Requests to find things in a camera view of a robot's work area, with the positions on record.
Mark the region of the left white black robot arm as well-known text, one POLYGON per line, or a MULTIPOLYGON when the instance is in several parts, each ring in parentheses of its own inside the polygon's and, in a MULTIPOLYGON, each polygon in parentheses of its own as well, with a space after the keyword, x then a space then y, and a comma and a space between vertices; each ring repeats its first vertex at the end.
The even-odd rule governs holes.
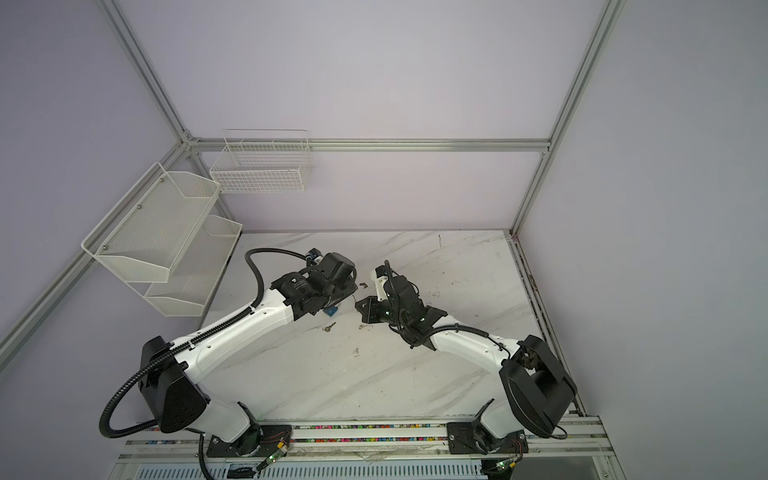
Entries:
POLYGON ((205 329, 172 341, 161 336, 147 341, 138 372, 118 388, 100 415, 103 437, 123 438, 150 427, 163 433, 210 434, 230 444, 259 435, 259 425, 247 407, 204 391, 203 380, 262 336, 350 297, 357 289, 357 271, 345 256, 313 249, 304 255, 303 269, 265 284, 252 260, 255 253, 247 251, 245 260, 257 282, 256 298, 205 329), (117 429, 112 416, 132 388, 139 389, 153 417, 117 429))

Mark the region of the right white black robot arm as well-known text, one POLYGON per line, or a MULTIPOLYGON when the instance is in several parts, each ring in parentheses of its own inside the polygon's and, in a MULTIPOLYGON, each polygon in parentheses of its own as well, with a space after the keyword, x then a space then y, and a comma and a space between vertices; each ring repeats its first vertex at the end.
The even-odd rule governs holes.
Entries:
POLYGON ((355 304, 365 324, 386 324, 409 348, 454 355, 498 376, 505 398, 489 400, 476 414, 482 439, 501 440, 527 430, 563 440, 559 426, 577 386, 545 340, 504 338, 460 322, 425 304, 405 276, 381 265, 371 272, 375 293, 355 304))

